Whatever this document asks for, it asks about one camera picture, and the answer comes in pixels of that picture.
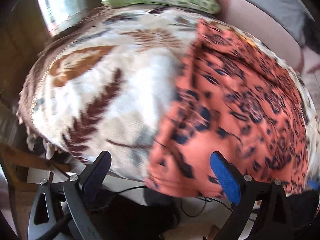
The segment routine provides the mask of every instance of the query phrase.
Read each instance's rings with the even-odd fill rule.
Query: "metal screw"
[[[79,178],[79,176],[78,175],[72,175],[71,177],[70,177],[70,181],[76,181],[77,179]]]
[[[252,177],[251,177],[250,175],[245,175],[245,176],[244,176],[244,179],[245,179],[246,181],[251,181],[251,180],[252,180]]]
[[[281,185],[281,180],[275,179],[275,184],[276,184],[276,185]]]
[[[48,182],[48,180],[47,179],[42,179],[41,181],[40,181],[40,185],[45,185],[45,184],[47,184],[47,182]]]

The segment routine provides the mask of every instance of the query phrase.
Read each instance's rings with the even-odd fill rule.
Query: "black object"
[[[179,213],[171,197],[142,206],[101,189],[110,166],[110,153],[102,151],[79,176],[42,182],[30,214],[28,240],[156,240],[176,225]],[[65,201],[68,206],[63,210]]]
[[[275,180],[273,183],[257,182],[248,175],[246,176],[247,180],[245,180],[237,168],[228,163],[220,152],[217,151],[212,154],[212,156],[215,155],[214,157],[218,157],[221,160],[222,165],[215,166],[211,164],[211,167],[213,170],[217,169],[216,171],[214,170],[214,173],[227,197],[227,192],[231,192],[234,199],[237,199],[237,189],[239,189],[241,195],[239,204],[214,240],[237,240],[249,219],[256,200],[262,200],[260,213],[247,239],[292,240],[293,225],[290,209],[280,181]]]

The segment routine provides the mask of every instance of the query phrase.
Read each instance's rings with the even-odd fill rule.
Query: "blue gripper pad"
[[[240,185],[236,182],[231,172],[215,152],[210,156],[210,167],[217,177],[228,200],[238,205],[241,199]]]

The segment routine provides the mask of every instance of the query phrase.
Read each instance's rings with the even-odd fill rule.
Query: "coral garment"
[[[178,197],[224,197],[209,164],[220,151],[257,181],[302,191],[308,168],[301,97],[274,58],[201,19],[176,99],[150,152],[146,185]]]

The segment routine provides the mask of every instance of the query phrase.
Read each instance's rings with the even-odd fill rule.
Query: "white floor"
[[[85,166],[81,163],[77,164],[75,168],[72,169],[72,174],[80,174]],[[49,178],[50,172],[36,169],[29,169],[28,182],[30,183],[39,183],[43,178]],[[53,183],[64,181],[63,178],[58,175],[53,176]],[[120,179],[107,175],[103,181],[104,187],[107,187],[111,191],[118,192],[127,188],[143,186],[142,182],[136,182],[127,179]],[[132,199],[133,201],[145,205],[143,198],[143,189],[134,189],[127,192],[124,192],[124,195],[127,198]],[[230,207],[228,201],[223,201],[226,205]],[[195,215],[200,212],[204,205],[204,201],[197,198],[184,198],[183,199],[183,209],[189,215]],[[210,230],[210,227],[214,224],[219,228],[222,228],[224,223],[227,221],[230,215],[230,211],[220,203],[217,202],[207,202],[206,207],[203,212],[195,218],[186,216],[181,212],[181,224],[175,230],[170,230],[165,233],[166,240],[203,240],[203,236],[207,236]],[[256,215],[252,214],[251,219],[255,219]],[[253,222],[248,221],[244,231],[242,232],[239,239],[245,239],[248,237],[250,230],[252,228]]]

